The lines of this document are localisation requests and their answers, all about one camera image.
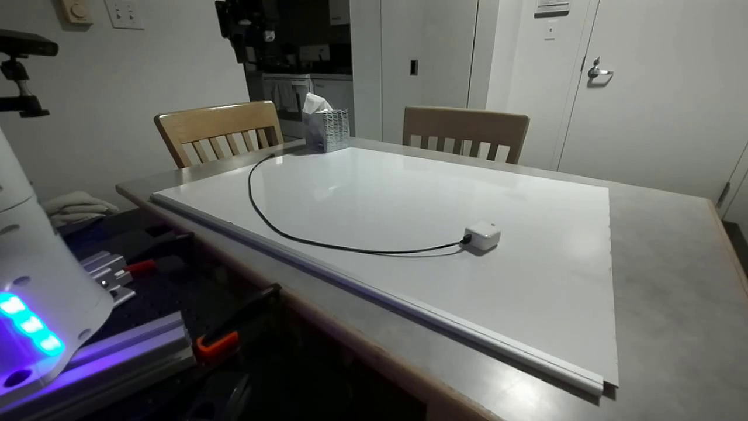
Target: wooden chair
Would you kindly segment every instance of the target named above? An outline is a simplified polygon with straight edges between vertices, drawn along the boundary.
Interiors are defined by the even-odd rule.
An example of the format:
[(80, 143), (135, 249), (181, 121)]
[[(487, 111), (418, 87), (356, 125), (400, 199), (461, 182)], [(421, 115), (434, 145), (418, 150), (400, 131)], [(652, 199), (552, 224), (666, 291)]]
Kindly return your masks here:
[(439, 152), (479, 156), (482, 143), (489, 143), (489, 160), (495, 160), (498, 148), (509, 148), (508, 164), (517, 164), (531, 120), (525, 115), (503, 115), (458, 108), (405, 108), (403, 145), (421, 138), (428, 150), (434, 143)]
[(178, 109), (154, 120), (181, 167), (283, 143), (272, 100)]

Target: white machine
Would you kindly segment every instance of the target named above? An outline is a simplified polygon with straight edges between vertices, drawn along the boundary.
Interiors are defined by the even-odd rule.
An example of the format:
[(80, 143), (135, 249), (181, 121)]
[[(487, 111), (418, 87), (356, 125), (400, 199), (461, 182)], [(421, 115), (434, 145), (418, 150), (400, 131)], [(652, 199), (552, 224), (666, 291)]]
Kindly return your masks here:
[(112, 305), (52, 229), (0, 131), (0, 406), (49, 383)]
[[(56, 48), (0, 29), (0, 69), (19, 87), (0, 111), (49, 115), (19, 58)], [(0, 419), (78, 419), (195, 365), (181, 314), (86, 344), (133, 296), (128, 281), (120, 255), (73, 256), (0, 128)]]

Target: cord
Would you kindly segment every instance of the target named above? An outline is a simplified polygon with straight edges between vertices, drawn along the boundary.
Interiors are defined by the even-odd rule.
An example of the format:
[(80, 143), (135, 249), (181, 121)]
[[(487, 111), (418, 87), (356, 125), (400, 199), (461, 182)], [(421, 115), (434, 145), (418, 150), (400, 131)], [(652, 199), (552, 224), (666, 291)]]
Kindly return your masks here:
[(361, 255), (421, 255), (421, 253), (432, 253), (432, 249), (445, 249), (445, 248), (456, 248), (456, 246), (465, 246), (465, 243), (470, 243), (470, 236), (463, 236), (461, 241), (452, 241), (452, 243), (439, 243), (439, 246), (428, 246), (428, 248), (403, 248), (403, 249), (387, 249), (387, 248), (350, 248), (350, 246), (341, 246), (341, 243), (326, 243), (326, 241), (313, 241), (313, 239), (301, 239), (301, 236), (295, 236), (295, 234), (287, 234), (287, 231), (283, 231), (283, 229), (279, 229), (262, 211), (260, 211), (260, 205), (258, 205), (258, 200), (255, 200), (255, 189), (252, 189), (252, 174), (255, 174), (255, 171), (264, 164), (264, 160), (269, 160), (269, 159), (273, 159), (275, 153), (269, 153), (269, 156), (264, 156), (262, 160), (258, 160), (255, 166), (252, 166), (252, 171), (250, 171), (250, 174), (248, 174), (248, 197), (250, 197), (250, 203), (252, 203), (252, 208), (255, 208), (255, 213), (260, 214), (260, 220), (269, 227), (269, 229), (273, 229), (279, 236), (283, 236), (283, 239), (289, 239), (289, 241), (297, 241), (297, 243), (306, 243), (306, 246), (316, 246), (316, 248), (329, 248), (329, 249), (343, 249), (343, 253), (361, 253)]

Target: white wall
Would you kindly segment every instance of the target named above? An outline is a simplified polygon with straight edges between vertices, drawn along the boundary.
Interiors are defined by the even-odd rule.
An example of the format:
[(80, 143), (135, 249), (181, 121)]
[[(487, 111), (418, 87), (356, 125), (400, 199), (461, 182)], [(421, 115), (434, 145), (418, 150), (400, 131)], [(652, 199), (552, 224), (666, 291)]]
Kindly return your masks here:
[(487, 108), (487, 103), (489, 103), (487, 87), (491, 81), (493, 53), (483, 53), (483, 51), (493, 51), (498, 1), (501, 0), (479, 0), (476, 1), (468, 108)]
[[(245, 77), (220, 36), (212, 0), (141, 0), (146, 29), (112, 29), (102, 0), (94, 25), (63, 29), (53, 0), (0, 0), (0, 28), (39, 33), (61, 53), (25, 60), (43, 120), (0, 115), (43, 199), (86, 189), (127, 203), (115, 182), (174, 167), (156, 111), (248, 100)], [(0, 93), (13, 93), (0, 79)]]
[(544, 40), (549, 19), (535, 19), (535, 7), (501, 0), (487, 108), (528, 115), (522, 164), (556, 167), (597, 0), (574, 0), (569, 17), (552, 19), (556, 40)]
[(382, 0), (350, 0), (356, 135), (382, 138)]

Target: door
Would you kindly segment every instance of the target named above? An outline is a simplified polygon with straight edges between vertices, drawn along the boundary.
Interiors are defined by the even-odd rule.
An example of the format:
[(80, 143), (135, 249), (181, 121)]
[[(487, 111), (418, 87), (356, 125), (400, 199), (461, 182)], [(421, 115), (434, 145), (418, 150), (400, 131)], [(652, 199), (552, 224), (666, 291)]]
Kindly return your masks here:
[(718, 200), (748, 138), (745, 17), (745, 0), (600, 0), (558, 167)]
[(382, 132), (400, 143), (406, 105), (465, 108), (479, 0), (382, 0)]

